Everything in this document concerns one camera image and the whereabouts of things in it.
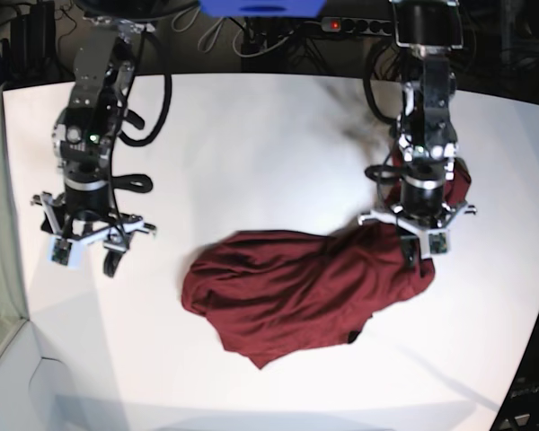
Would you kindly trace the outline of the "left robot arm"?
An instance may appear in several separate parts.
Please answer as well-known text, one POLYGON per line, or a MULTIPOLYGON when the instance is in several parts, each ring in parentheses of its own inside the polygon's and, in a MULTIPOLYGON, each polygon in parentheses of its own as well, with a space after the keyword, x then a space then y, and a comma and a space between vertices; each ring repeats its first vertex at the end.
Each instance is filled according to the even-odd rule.
POLYGON ((393 1, 391 6, 395 44, 404 55, 402 110, 386 123, 393 131, 390 153, 401 160, 369 166, 365 175, 377 187, 398 186, 399 198, 394 203, 381 198, 358 221, 394 225, 405 263, 412 267, 448 253, 454 220, 476 211, 465 200, 446 200, 458 155, 449 108, 456 91, 449 54, 462 48, 464 36, 456 1, 393 1))

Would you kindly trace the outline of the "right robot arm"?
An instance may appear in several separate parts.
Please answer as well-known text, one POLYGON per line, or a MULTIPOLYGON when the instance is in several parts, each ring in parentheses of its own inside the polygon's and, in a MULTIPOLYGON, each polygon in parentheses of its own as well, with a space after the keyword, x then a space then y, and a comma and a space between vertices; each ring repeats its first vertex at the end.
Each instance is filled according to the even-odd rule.
POLYGON ((128 106, 137 76, 141 49, 132 39, 161 46, 154 35, 163 1, 83 1, 85 18, 93 25, 76 54, 74 86, 67 106, 52 131, 53 152, 64 190, 57 196, 41 192, 31 202, 42 208, 42 232, 49 235, 49 261, 66 268, 79 266, 85 249, 97 242, 107 251, 103 273, 114 277, 136 233, 155 233, 141 215, 119 210, 116 190, 146 194, 154 184, 145 174, 117 176, 112 170, 117 141, 130 147, 152 144, 160 133, 172 101, 172 79, 164 79, 163 106, 147 137, 132 139, 122 130, 141 130, 145 121, 128 106))

